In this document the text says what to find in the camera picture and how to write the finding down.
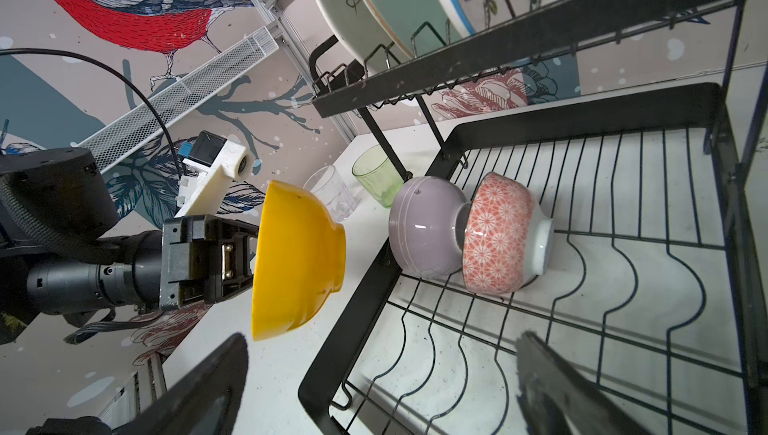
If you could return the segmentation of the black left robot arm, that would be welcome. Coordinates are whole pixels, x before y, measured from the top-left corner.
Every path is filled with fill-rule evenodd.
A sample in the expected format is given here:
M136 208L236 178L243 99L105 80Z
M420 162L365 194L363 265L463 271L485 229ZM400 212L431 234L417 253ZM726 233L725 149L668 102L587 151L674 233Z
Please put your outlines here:
M112 237L117 211L90 151L59 148L1 158L1 340L41 314L63 316L80 344L118 331L122 306L166 313L215 304L253 281L255 225L215 215L168 219Z

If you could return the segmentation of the clear glass tumbler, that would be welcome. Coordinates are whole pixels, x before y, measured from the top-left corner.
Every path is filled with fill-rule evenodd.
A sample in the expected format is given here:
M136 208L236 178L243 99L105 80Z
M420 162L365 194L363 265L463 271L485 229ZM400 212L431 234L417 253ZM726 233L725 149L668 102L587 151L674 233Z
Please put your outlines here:
M341 223L356 209L357 200L333 165L316 171L303 185L327 208L332 219Z

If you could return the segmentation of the pink patterned bowl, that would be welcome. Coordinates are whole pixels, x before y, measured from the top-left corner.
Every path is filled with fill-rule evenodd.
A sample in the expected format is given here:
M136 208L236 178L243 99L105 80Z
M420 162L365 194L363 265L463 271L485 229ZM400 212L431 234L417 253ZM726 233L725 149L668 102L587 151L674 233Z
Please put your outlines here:
M472 200L462 248L466 289L506 295L545 274L554 222L521 183L491 172Z

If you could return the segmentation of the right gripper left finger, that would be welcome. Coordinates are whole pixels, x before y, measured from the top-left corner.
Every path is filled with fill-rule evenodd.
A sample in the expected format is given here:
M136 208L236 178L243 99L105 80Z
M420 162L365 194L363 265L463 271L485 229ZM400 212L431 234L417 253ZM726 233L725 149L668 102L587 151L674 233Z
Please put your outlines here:
M167 393L115 434L230 434L244 393L245 337L227 338Z

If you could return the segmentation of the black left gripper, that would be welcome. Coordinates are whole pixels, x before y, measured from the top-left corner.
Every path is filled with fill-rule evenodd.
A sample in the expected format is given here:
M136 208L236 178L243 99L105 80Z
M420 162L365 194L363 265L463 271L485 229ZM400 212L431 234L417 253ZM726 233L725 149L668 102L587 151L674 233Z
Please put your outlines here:
M252 287L250 262L259 227L214 215L165 221L159 307L180 310L202 301L227 301Z

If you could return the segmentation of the green glass tumbler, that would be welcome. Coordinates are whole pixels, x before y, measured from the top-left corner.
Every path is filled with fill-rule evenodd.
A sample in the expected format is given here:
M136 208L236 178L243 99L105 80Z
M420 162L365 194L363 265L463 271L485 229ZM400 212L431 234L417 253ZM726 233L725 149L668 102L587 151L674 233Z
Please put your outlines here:
M404 181L381 146L366 150L353 164L352 174L384 208L393 205Z

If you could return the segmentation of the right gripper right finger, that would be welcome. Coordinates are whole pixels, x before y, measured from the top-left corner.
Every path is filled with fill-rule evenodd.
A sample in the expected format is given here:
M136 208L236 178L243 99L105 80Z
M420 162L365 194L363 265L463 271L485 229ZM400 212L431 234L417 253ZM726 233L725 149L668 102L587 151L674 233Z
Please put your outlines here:
M536 333L516 342L518 405L529 434L646 434Z

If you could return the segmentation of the yellow bowl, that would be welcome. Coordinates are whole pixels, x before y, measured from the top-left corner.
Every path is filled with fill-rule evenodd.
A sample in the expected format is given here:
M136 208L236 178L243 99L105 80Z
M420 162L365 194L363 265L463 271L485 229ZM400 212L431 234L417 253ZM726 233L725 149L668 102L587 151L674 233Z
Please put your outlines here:
M309 322L341 290L346 234L312 193L269 183L257 236L251 303L255 341Z

